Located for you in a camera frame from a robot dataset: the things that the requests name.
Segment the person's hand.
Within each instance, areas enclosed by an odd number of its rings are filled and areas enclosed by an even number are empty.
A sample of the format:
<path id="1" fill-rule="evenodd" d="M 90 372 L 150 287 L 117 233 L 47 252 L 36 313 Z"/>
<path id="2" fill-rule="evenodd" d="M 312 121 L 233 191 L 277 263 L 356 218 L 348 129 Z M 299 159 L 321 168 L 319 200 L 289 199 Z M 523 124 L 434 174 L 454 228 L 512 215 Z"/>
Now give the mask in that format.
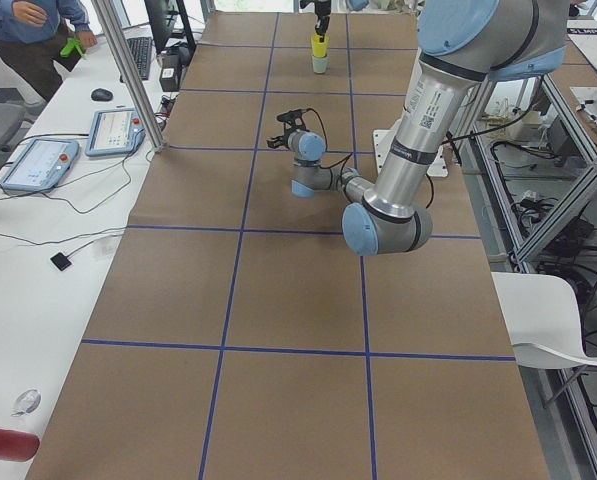
<path id="1" fill-rule="evenodd" d="M 46 11 L 30 1 L 14 1 L 12 14 L 18 22 L 37 28 L 42 27 L 47 21 Z"/>

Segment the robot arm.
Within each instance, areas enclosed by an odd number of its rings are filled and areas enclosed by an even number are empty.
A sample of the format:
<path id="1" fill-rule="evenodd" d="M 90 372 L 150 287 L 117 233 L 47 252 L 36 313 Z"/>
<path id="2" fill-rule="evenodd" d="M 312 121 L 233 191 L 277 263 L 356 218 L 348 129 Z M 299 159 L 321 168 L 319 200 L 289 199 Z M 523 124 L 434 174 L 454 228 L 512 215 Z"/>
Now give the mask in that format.
<path id="1" fill-rule="evenodd" d="M 418 64 L 400 123 L 375 182 L 350 167 L 325 168 L 322 137 L 302 122 L 303 110 L 278 115 L 283 132 L 273 149 L 294 154 L 292 191 L 310 197 L 338 190 L 349 201 L 342 216 L 348 247 L 360 256 L 408 252 L 432 232 L 415 195 L 468 90 L 541 76 L 565 56 L 566 1 L 428 1 L 418 18 Z"/>

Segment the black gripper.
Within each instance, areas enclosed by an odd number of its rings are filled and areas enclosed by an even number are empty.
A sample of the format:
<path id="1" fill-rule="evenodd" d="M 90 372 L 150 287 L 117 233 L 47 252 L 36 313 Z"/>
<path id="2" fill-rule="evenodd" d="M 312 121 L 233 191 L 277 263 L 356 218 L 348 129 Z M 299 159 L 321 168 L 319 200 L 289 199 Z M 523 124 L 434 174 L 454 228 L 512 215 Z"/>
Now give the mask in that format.
<path id="1" fill-rule="evenodd" d="M 282 147 L 287 150 L 294 150 L 294 138 L 297 135 L 302 135 L 305 131 L 306 126 L 304 123 L 284 122 L 282 135 L 267 139 L 267 146 L 271 149 L 278 149 Z"/>
<path id="2" fill-rule="evenodd" d="M 315 33 L 324 41 L 329 28 L 330 15 L 332 11 L 331 0 L 313 0 L 314 11 L 317 16 Z"/>

